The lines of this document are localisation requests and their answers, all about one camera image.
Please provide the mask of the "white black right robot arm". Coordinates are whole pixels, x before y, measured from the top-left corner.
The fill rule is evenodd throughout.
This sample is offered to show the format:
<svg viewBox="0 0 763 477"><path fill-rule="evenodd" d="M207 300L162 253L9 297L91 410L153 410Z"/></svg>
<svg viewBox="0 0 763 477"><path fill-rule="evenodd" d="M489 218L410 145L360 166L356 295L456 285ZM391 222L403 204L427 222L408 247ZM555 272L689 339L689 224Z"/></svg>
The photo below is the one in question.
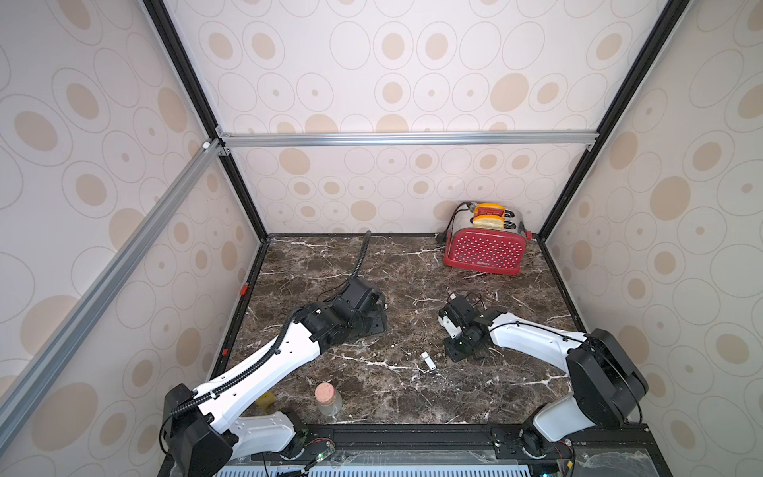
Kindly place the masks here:
<svg viewBox="0 0 763 477"><path fill-rule="evenodd" d="M603 329L568 332L524 320L507 309L478 309L452 294L438 311L448 333L446 354L462 361L489 344L524 353L566 373L571 392L541 405L523 423L519 437L526 454L540 458L568 435L590 427L624 427L649 392L645 377L617 339Z"/></svg>

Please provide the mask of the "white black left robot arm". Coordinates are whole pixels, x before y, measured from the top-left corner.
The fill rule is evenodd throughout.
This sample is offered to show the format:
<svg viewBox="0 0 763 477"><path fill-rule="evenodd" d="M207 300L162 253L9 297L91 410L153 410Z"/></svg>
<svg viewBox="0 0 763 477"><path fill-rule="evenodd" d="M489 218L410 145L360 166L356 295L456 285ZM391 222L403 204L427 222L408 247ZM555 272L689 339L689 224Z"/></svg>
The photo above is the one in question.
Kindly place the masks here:
<svg viewBox="0 0 763 477"><path fill-rule="evenodd" d="M289 374L333 347L387 329L385 296L361 277L328 299L294 309L279 334L230 371L164 398L161 449L183 476L213 476L231 460L258 453L295 458L309 430L293 411L265 417L244 412Z"/></svg>

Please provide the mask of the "white usb drive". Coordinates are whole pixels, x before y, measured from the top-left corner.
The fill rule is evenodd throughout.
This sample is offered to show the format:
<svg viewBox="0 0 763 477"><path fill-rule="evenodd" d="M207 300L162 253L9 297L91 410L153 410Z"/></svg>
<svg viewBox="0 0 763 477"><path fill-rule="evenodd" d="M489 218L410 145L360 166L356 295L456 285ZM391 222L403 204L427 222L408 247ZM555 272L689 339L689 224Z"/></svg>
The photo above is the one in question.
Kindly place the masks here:
<svg viewBox="0 0 763 477"><path fill-rule="evenodd" d="M429 371L435 371L436 370L436 365L435 365L433 359L430 357L429 353L422 352L421 353L421 358L423 359L423 362L425 363L425 365L427 365L427 368L429 369Z"/></svg>

